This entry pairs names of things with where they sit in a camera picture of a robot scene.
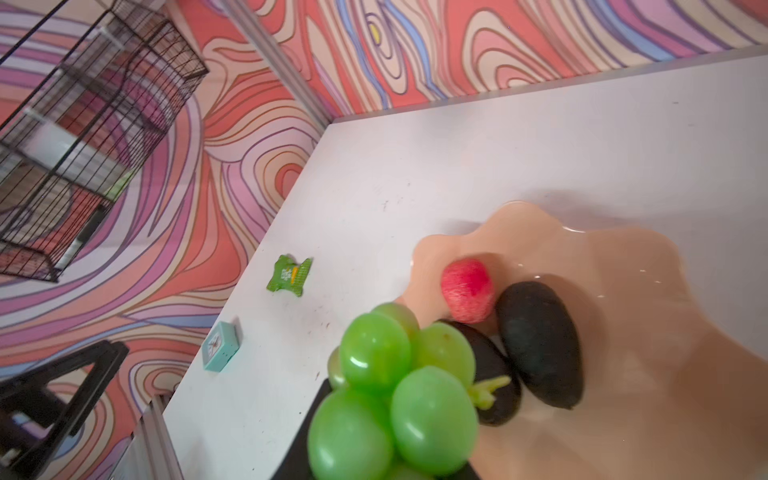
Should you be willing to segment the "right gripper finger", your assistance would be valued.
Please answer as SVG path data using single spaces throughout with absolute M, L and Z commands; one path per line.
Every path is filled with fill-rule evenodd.
M 312 473 L 308 439 L 311 422 L 324 399 L 332 393 L 332 387 L 328 379 L 321 383 L 317 394 L 306 412 L 304 420 L 295 435 L 281 464 L 271 477 L 272 480 L 314 480 Z

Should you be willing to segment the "red apple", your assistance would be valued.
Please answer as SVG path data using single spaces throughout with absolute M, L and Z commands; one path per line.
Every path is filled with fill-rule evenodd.
M 493 310 L 495 287 L 486 266 L 476 258 L 463 258 L 446 266 L 440 288 L 455 321 L 480 323 Z

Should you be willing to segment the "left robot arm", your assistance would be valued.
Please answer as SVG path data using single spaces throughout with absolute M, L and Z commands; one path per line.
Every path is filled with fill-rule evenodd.
M 129 347 L 102 340 L 1 382 L 1 477 L 37 479 L 64 441 L 85 424 Z M 90 366 L 68 401 L 48 384 Z

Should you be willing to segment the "dark avocado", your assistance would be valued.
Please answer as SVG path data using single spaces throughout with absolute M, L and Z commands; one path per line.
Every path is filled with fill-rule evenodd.
M 540 282 L 518 282 L 501 293 L 495 311 L 502 344 L 528 390 L 550 407 L 578 405 L 585 389 L 581 345 L 557 293 Z
M 510 421 L 519 411 L 522 402 L 522 387 L 512 362 L 480 331 L 468 325 L 443 320 L 460 331 L 469 342 L 475 356 L 474 383 L 508 376 L 510 383 L 492 392 L 495 401 L 488 409 L 476 408 L 482 425 L 498 427 Z

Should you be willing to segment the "green grape bunch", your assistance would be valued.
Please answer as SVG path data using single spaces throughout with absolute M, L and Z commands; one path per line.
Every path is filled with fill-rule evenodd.
M 500 376 L 474 383 L 476 360 L 464 335 L 384 303 L 355 318 L 328 361 L 332 393 L 310 426 L 316 479 L 446 478 L 475 448 Z

